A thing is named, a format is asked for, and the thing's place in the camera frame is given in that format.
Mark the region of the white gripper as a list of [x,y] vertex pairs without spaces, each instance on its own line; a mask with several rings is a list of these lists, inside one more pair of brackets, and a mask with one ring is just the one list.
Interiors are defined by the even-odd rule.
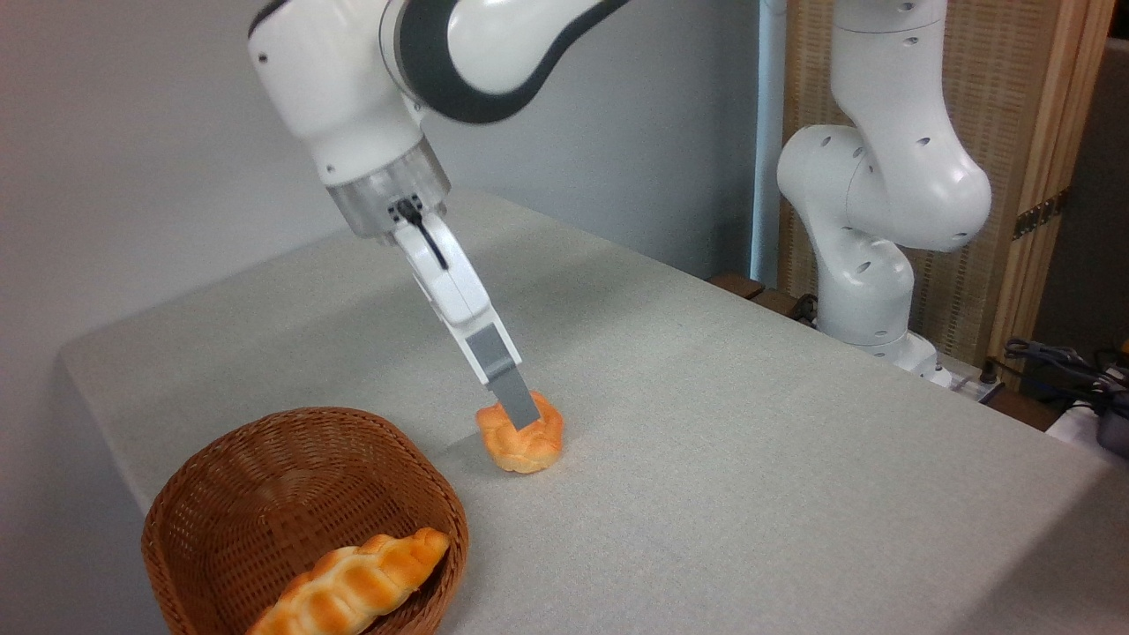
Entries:
[[495,320],[489,294],[455,234],[439,214],[425,214],[418,224],[400,225],[393,237],[436,313],[466,337],[473,369],[504,406],[513,428],[527,429],[540,411],[520,375],[520,354],[504,323]]

